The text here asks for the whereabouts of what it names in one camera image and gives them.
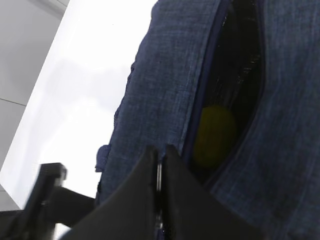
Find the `black plastic part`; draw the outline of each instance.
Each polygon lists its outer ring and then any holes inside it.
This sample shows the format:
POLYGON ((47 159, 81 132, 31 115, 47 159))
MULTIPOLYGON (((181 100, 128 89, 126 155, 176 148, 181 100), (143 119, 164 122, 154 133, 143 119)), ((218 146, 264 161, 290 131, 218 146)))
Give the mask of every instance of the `black plastic part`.
POLYGON ((155 237, 158 153, 147 147, 130 176, 61 240, 152 240, 155 237))
POLYGON ((52 240, 55 223, 47 220, 47 201, 54 187, 61 186, 67 170, 61 163, 42 164, 25 208, 0 236, 1 240, 52 240))
POLYGON ((176 148, 162 162, 163 222, 166 240, 263 240, 256 228, 232 214, 187 170, 176 148))
POLYGON ((94 209, 94 198, 58 186, 53 189, 48 201, 47 219, 73 228, 94 209))
POLYGON ((9 224, 21 213, 21 210, 16 211, 0 211, 0 233, 3 233, 9 224))

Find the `grey wall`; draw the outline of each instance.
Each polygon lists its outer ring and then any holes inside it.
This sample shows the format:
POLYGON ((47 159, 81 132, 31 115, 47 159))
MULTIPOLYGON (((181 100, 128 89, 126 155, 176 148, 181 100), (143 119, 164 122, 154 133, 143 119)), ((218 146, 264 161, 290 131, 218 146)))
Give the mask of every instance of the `grey wall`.
MULTIPOLYGON (((0 0, 0 168, 61 19, 29 0, 0 0)), ((0 211, 15 208, 0 186, 0 211)))

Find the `zipper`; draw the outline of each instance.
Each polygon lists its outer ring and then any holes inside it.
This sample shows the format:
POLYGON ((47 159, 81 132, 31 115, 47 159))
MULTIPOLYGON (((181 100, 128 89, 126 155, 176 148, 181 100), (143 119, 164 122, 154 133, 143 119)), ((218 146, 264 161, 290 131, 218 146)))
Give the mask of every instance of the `zipper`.
POLYGON ((206 53, 204 56, 202 70, 198 81, 198 88, 195 94, 191 117, 188 124, 188 131, 186 133, 186 138, 181 153, 181 158, 183 162, 187 164, 187 166, 190 164, 190 156, 193 153, 193 146, 200 122, 202 105, 206 93, 206 86, 211 74, 211 65, 214 60, 215 50, 217 48, 217 42, 221 33, 221 29, 227 16, 229 4, 230 0, 221 0, 209 33, 206 53))
MULTIPOLYGON (((186 134, 186 139, 184 142, 182 150, 182 160, 190 166, 190 159, 193 154, 194 142, 197 135, 198 126, 200 123, 204 98, 206 94, 206 88, 208 85, 209 77, 211 74, 211 66, 214 61, 215 51, 217 49, 217 42, 220 37, 221 29, 224 20, 227 16, 227 11, 230 1, 222 1, 217 10, 217 15, 212 24, 210 35, 208 39, 208 44, 206 48, 206 54, 202 64, 202 72, 198 81, 198 88, 195 94, 195 99, 193 103, 192 114, 189 120, 189 127, 186 134)), ((209 177, 209 179, 204 183, 204 188, 209 191, 214 184, 219 179, 220 175, 226 170, 226 168, 235 160, 235 156, 239 149, 245 142, 248 132, 252 126, 252 123, 257 114, 258 107, 260 105, 264 89, 265 89, 265 36, 264 36, 264 14, 263 14, 264 0, 255 0, 255 12, 258 25, 258 37, 259 37, 259 49, 261 55, 261 76, 260 76, 260 89, 257 97, 256 104, 254 106, 253 112, 251 114, 245 129, 241 133, 241 136, 237 140, 237 143, 232 148, 226 160, 220 165, 220 167, 209 177)))
POLYGON ((266 69, 265 69, 265 61, 266 61, 266 53, 265 53, 265 33, 264 33, 264 1, 265 0, 256 0, 256 18, 258 23, 258 35, 259 35, 259 45, 260 45, 260 54, 261 54, 261 76, 260 76, 260 89, 258 93, 258 98, 253 110, 253 113, 247 123, 244 131, 242 132, 240 138, 237 143, 231 150, 230 154, 226 158, 226 160, 220 165, 220 167, 211 175, 210 179, 204 184, 204 189, 210 191, 210 189, 215 185, 218 181, 221 174, 227 169, 227 167, 235 161, 235 156, 237 155, 239 149, 244 144, 246 138, 248 137, 248 132, 252 126, 252 123, 257 115, 258 107, 260 105, 261 99, 263 97, 263 93, 266 85, 266 69))

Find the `tennis ball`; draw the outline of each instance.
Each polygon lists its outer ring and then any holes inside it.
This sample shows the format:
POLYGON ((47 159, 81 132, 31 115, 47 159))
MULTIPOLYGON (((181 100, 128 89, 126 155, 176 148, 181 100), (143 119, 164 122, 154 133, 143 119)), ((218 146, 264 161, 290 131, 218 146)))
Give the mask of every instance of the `tennis ball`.
POLYGON ((237 138, 233 114, 225 107, 204 107, 193 149, 194 162, 204 168, 218 167, 231 151, 237 138))

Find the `blue denim fabric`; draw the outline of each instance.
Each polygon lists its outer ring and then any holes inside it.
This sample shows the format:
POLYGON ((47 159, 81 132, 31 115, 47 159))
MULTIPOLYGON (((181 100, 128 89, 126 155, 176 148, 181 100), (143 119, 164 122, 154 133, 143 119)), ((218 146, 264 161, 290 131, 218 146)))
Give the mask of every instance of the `blue denim fabric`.
POLYGON ((96 154, 95 172, 102 173, 105 170, 111 145, 103 145, 96 154))
POLYGON ((266 83, 212 194, 274 240, 320 239, 320 2, 263 4, 266 83))
MULTIPOLYGON (((160 0, 138 50, 98 201, 146 145, 181 152, 210 28, 223 0, 160 0)), ((259 0, 265 88, 257 114, 212 195, 270 240, 320 239, 320 2, 259 0)))
POLYGON ((219 5, 220 0, 160 0, 153 7, 115 115, 100 201, 123 182, 147 145, 164 150, 172 144, 181 152, 219 5))

